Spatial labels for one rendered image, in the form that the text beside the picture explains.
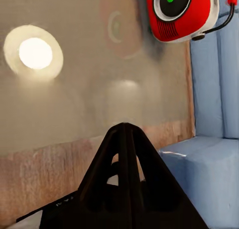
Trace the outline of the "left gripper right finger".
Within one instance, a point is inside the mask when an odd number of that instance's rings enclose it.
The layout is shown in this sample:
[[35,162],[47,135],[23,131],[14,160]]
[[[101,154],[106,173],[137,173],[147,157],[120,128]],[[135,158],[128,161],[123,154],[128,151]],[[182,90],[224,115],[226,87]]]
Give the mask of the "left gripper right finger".
[[[133,229],[209,229],[142,129],[125,123]],[[138,157],[155,212],[144,209]]]

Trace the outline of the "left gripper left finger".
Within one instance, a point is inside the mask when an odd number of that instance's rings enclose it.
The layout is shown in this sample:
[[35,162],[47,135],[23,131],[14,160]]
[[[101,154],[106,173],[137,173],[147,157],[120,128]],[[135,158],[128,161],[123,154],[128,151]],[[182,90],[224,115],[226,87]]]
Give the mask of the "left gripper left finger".
[[[118,210],[100,212],[113,156],[117,153]],[[108,130],[57,229],[133,229],[124,122]]]

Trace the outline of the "radio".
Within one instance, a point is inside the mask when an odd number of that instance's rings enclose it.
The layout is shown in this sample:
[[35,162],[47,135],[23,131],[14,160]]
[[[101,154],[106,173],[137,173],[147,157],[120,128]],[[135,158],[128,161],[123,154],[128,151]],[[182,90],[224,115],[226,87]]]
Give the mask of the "radio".
[[226,21],[212,29],[219,16],[219,0],[146,0],[155,38],[160,42],[199,41],[224,28],[232,19],[237,0],[228,0]]

